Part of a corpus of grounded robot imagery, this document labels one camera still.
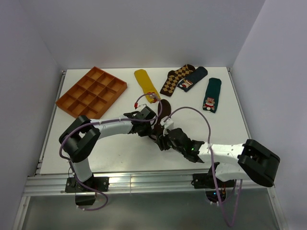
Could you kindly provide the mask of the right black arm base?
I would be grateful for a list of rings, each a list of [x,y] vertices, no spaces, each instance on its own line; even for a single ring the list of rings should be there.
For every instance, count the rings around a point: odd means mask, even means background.
[[[206,197],[209,200],[209,203],[219,204],[212,175],[209,173],[195,173],[192,175],[192,178],[191,185],[195,189],[205,189]],[[222,202],[226,201],[228,197],[230,198],[234,194],[236,180],[222,182],[221,180],[217,179],[217,184]],[[229,196],[227,196],[227,188],[232,188]]]

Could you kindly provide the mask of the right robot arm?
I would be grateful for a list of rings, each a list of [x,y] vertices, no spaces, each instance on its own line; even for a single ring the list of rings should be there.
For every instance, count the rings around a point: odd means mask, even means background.
[[[157,136],[161,151],[173,149],[192,163],[214,163],[208,183],[217,187],[230,180],[251,179],[258,185],[272,187],[280,157],[253,139],[243,144],[209,144],[188,138],[181,128],[167,130]]]

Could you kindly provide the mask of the brown striped-cuff sock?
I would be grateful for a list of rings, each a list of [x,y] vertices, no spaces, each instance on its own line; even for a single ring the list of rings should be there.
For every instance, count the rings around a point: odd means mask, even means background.
[[[152,139],[158,146],[162,145],[162,138],[163,138],[163,127],[160,125],[162,118],[167,117],[171,114],[171,105],[170,103],[162,99],[161,100],[162,105],[158,105],[158,113],[161,113],[158,117],[151,135],[149,136],[150,139]]]

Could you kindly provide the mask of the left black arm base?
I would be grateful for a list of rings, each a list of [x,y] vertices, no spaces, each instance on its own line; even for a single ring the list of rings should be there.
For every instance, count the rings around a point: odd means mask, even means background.
[[[98,192],[107,192],[109,187],[108,177],[92,177],[85,182],[86,187],[80,185],[74,177],[66,181],[65,193],[75,194],[75,204],[78,207],[88,207],[94,204]]]

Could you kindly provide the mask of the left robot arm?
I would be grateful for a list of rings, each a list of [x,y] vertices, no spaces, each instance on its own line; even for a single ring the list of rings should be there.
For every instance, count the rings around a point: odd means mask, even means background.
[[[146,105],[111,120],[89,119],[85,115],[76,118],[59,138],[59,155],[72,166],[76,186],[89,191],[94,185],[88,157],[98,140],[118,134],[148,136],[156,119],[156,113]]]

